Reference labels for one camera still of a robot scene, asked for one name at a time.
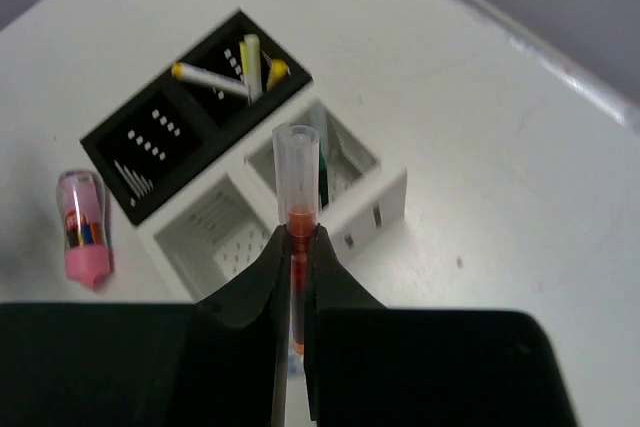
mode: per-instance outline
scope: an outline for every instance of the pink container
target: pink container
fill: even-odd
[[[56,196],[65,232],[67,278],[94,289],[111,274],[104,185],[98,174],[72,170],[60,175]]]

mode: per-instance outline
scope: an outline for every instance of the red liquid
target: red liquid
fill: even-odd
[[[307,249],[316,227],[316,213],[289,213],[287,230],[293,237],[291,253],[291,309],[293,347],[304,354],[304,283],[307,278]]]

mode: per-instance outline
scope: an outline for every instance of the white surface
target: white surface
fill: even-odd
[[[221,163],[228,165],[210,167],[209,175],[195,179],[138,230],[178,299],[199,301],[218,290],[255,260],[272,231],[246,200],[250,190],[241,189],[238,176],[220,168]],[[194,188],[204,192],[193,195]]]
[[[64,280],[55,180],[238,5],[409,169],[406,222],[356,277],[392,305],[531,312],[582,424],[638,425],[639,141],[451,0],[44,0],[0,34],[2,298],[169,297],[117,206],[111,284]]]

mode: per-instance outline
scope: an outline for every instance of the clear plastic tube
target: clear plastic tube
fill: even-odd
[[[304,283],[307,249],[318,215],[320,135],[306,125],[284,124],[273,131],[280,222],[293,238],[291,306],[293,343],[304,353]]]

